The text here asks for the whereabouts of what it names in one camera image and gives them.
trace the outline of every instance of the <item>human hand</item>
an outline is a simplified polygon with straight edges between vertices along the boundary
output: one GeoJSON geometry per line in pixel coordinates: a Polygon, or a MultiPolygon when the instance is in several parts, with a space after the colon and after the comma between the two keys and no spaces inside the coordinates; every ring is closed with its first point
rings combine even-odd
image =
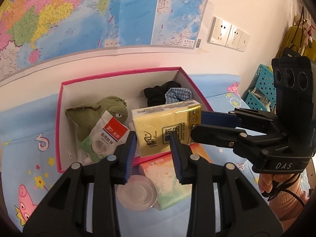
{"type": "Polygon", "coordinates": [[[287,174],[287,175],[272,175],[272,174],[260,174],[259,175],[259,181],[258,186],[261,193],[266,191],[267,193],[270,193],[272,190],[272,181],[276,181],[278,183],[284,183],[286,180],[290,179],[293,176],[293,174],[287,174]]]}

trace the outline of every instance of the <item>light switch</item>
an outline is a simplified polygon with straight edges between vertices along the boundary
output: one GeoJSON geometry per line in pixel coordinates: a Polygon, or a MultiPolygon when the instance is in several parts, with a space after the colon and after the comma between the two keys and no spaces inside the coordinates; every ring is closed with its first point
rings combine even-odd
{"type": "Polygon", "coordinates": [[[237,49],[241,38],[242,31],[236,26],[232,26],[230,29],[230,33],[228,35],[228,40],[226,43],[226,47],[237,49]]]}
{"type": "Polygon", "coordinates": [[[237,46],[237,50],[238,51],[246,51],[246,48],[248,46],[248,43],[249,43],[249,40],[250,40],[250,35],[248,35],[247,33],[243,32],[241,34],[241,37],[240,37],[240,40],[239,40],[239,44],[237,46]]]}
{"type": "Polygon", "coordinates": [[[232,25],[225,20],[214,18],[208,42],[225,46],[231,26],[232,25]]]}

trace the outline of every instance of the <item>strap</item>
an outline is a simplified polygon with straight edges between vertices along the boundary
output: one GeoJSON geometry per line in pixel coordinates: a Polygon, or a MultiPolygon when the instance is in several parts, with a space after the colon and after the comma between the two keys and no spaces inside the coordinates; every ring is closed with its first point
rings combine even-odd
{"type": "Polygon", "coordinates": [[[278,196],[278,194],[279,194],[281,191],[283,191],[283,192],[289,193],[289,194],[292,195],[295,199],[297,199],[298,202],[299,202],[299,203],[303,206],[303,208],[304,208],[304,207],[305,207],[305,204],[304,204],[304,202],[301,200],[301,198],[298,197],[298,196],[297,196],[295,193],[293,193],[292,191],[287,190],[287,188],[291,187],[292,185],[294,185],[294,184],[298,181],[298,179],[300,178],[300,176],[301,176],[301,174],[293,175],[290,179],[288,179],[288,180],[286,180],[284,183],[280,184],[280,185],[276,188],[276,190],[274,191],[274,192],[275,192],[275,195],[272,196],[272,197],[270,197],[270,198],[268,199],[268,201],[271,201],[271,200],[275,199],[275,198],[278,196]]]}
{"type": "Polygon", "coordinates": [[[300,44],[300,49],[299,49],[299,53],[301,53],[301,49],[302,49],[302,41],[303,41],[303,36],[304,36],[304,29],[303,29],[303,24],[304,24],[304,7],[303,7],[303,21],[302,21],[302,36],[301,36],[301,44],[300,44]]]}
{"type": "Polygon", "coordinates": [[[292,39],[292,41],[291,41],[291,43],[290,43],[290,46],[291,46],[291,45],[293,44],[293,42],[294,42],[294,39],[295,39],[295,37],[296,37],[296,34],[297,34],[298,29],[299,29],[300,24],[301,24],[301,20],[302,20],[303,14],[304,14],[304,6],[302,7],[302,12],[301,12],[300,21],[299,21],[299,23],[298,23],[298,25],[297,25],[296,32],[295,32],[295,34],[294,34],[294,36],[293,36],[293,39],[292,39]]]}
{"type": "Polygon", "coordinates": [[[298,52],[299,49],[296,44],[291,45],[289,48],[292,49],[294,46],[296,47],[296,51],[298,52]]]}

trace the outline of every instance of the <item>blue checkered cloth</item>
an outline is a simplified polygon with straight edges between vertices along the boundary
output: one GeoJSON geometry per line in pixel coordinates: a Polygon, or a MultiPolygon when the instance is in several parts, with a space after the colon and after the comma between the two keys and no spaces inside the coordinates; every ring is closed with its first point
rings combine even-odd
{"type": "Polygon", "coordinates": [[[192,92],[187,88],[170,88],[165,94],[166,104],[192,99],[192,92]]]}

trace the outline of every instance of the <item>red label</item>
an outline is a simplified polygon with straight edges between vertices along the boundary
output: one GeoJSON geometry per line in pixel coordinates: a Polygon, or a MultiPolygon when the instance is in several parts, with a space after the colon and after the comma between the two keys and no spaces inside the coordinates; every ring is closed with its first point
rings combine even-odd
{"type": "Polygon", "coordinates": [[[121,139],[128,130],[126,126],[122,125],[115,118],[111,118],[105,125],[104,129],[117,141],[121,139]]]}

